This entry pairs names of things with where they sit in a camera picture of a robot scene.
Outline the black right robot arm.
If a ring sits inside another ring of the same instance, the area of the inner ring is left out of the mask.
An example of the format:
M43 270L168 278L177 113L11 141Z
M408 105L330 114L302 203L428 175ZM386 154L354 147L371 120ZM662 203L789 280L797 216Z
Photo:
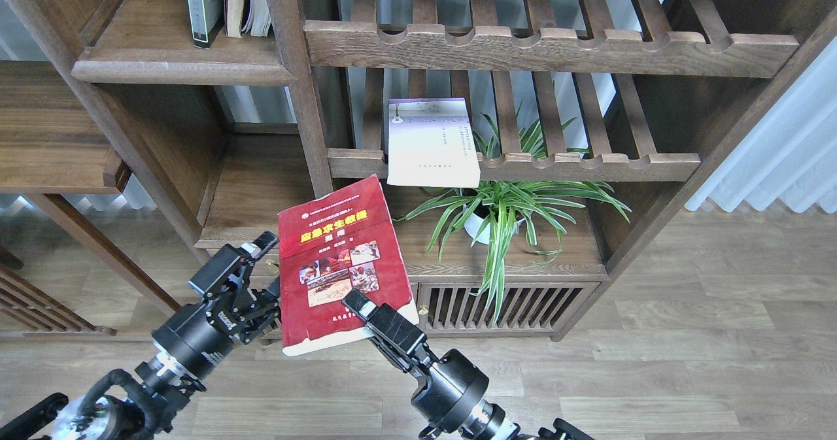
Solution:
M464 439L589 439L589 434L557 417L553 428L538 434L521 432L497 404L484 398L489 378L458 350L437 357L427 336L388 304L377 306L353 289L343 298L371 330L371 342L403 373L416 378L412 406L428 421L420 439L436 439L443 432L458 432Z

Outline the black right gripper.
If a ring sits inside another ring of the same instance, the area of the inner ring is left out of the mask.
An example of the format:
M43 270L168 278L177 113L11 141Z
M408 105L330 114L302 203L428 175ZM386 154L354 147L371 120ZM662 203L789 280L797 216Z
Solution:
M356 289L343 298L343 305L371 330L370 341L377 350L417 379L411 405L428 421L422 434L485 430L491 417L484 400L489 379L471 360L455 348L440 360L430 357L424 332L388 304L377 306Z

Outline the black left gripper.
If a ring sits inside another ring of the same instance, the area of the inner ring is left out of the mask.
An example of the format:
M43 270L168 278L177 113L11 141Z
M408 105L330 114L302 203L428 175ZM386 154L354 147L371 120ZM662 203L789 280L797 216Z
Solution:
M226 244L209 259L188 284L204 297L186 304L152 332L159 352L150 362L152 382L202 381L233 350L278 328L280 279L267 289L247 289L248 273L276 243L264 231L240 247Z

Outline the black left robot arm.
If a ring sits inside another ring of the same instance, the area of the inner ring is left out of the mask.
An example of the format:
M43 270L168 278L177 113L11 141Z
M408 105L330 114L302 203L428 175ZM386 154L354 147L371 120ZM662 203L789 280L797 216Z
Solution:
M171 423L207 375L233 350L263 335L280 312L279 283L249 288L255 264L278 241L266 231L255 241L224 245L190 279L200 295L152 332L155 357L137 378L113 369L85 396L48 396L2 428L3 439L27 439L51 424L53 439L152 439Z

